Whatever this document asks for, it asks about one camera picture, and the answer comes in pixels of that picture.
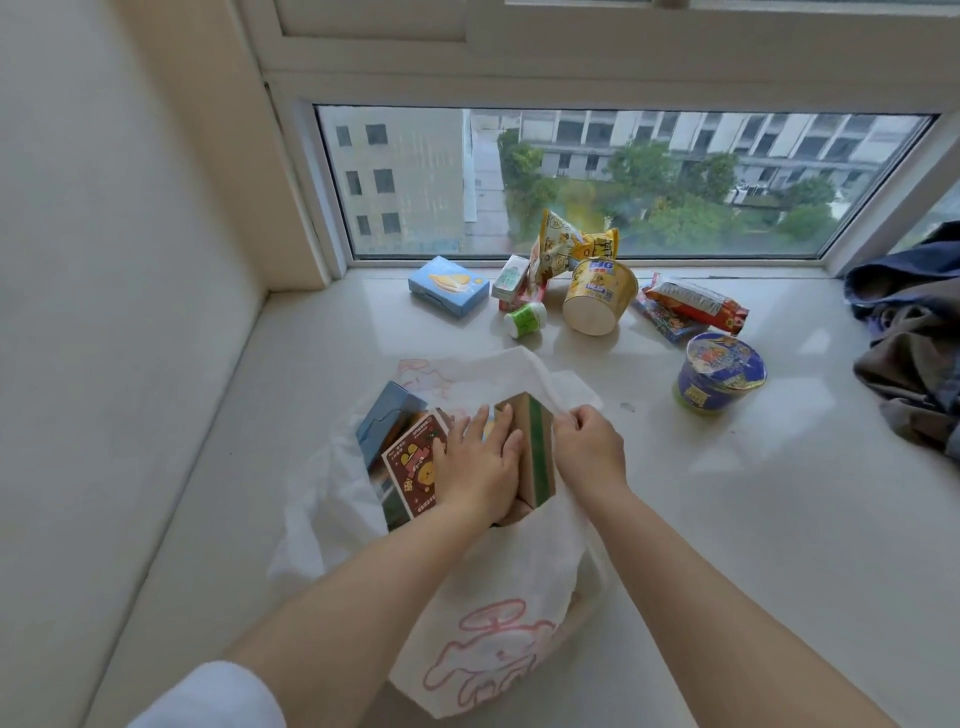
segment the white building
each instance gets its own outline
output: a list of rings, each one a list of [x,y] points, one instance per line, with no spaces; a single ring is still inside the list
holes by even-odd
[[[452,253],[475,220],[468,109],[321,107],[358,253]]]
[[[679,159],[733,152],[742,195],[828,177],[844,197],[859,196],[919,116],[841,113],[527,110],[520,138],[544,150],[549,176],[607,180],[607,163],[632,139],[665,142]]]

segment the white plastic bag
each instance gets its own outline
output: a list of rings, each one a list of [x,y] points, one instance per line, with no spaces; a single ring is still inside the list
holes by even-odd
[[[554,413],[601,401],[571,372],[551,374],[516,347],[462,360],[403,360],[395,380],[447,412],[529,392]],[[286,536],[272,578],[313,580],[386,535],[354,436],[380,386],[335,425],[330,443],[288,484]],[[519,523],[491,528],[447,577],[400,650],[390,679],[433,717],[496,697],[575,631],[606,590],[599,538],[557,475],[557,494]]]

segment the white sleeve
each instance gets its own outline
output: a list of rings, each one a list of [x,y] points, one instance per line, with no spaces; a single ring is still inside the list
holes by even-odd
[[[128,728],[286,728],[260,678],[234,663],[197,667]]]

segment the pile of clothes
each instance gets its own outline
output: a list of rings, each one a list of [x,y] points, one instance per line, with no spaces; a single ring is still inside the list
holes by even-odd
[[[960,222],[853,268],[844,291],[871,333],[853,372],[888,425],[960,462]]]

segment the small plastic bottle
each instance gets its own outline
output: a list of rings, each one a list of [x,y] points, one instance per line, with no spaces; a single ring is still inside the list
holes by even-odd
[[[546,306],[538,301],[528,303],[503,317],[512,338],[518,339],[546,326]]]

